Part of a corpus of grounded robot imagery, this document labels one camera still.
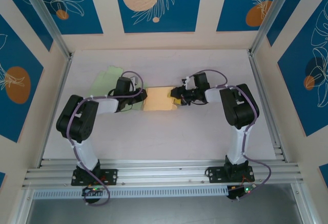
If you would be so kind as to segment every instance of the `white table surface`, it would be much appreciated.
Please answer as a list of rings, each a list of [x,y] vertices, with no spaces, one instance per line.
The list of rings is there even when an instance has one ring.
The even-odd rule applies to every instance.
[[[77,51],[72,61],[44,159],[74,158],[56,121],[69,97],[86,97],[99,72],[109,66],[138,72],[148,87],[180,86],[182,78],[208,68],[223,72],[230,85],[246,83],[260,109],[247,155],[276,158],[246,50],[85,50]],[[211,86],[224,81],[216,73],[207,76]],[[217,103],[99,115],[91,139],[99,159],[224,159],[231,128]]]

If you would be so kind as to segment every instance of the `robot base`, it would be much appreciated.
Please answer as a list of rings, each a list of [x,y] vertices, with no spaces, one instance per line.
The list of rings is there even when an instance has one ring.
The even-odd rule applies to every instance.
[[[210,179],[210,183],[243,182],[244,178],[249,182],[255,181],[253,169],[248,166],[248,161],[233,165],[227,156],[223,167],[208,167],[205,175]]]
[[[98,177],[106,186],[115,186],[117,182],[117,169],[100,169],[100,163],[92,170],[92,173]],[[87,171],[76,166],[72,176],[72,186],[96,186],[99,185]]]

